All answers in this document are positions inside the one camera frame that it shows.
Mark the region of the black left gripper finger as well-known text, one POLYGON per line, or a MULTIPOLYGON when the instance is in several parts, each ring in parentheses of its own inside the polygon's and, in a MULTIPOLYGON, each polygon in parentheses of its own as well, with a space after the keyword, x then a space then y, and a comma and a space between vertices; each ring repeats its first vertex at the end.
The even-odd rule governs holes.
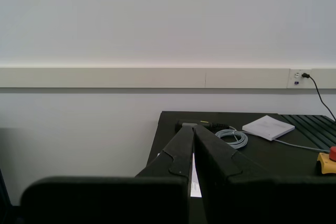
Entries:
POLYGON ((335 223, 335 178, 275 175, 202 126, 194 156, 209 223, 335 223))
POLYGON ((21 198, 26 223, 188 223, 193 129, 134 177, 49 177, 21 198))

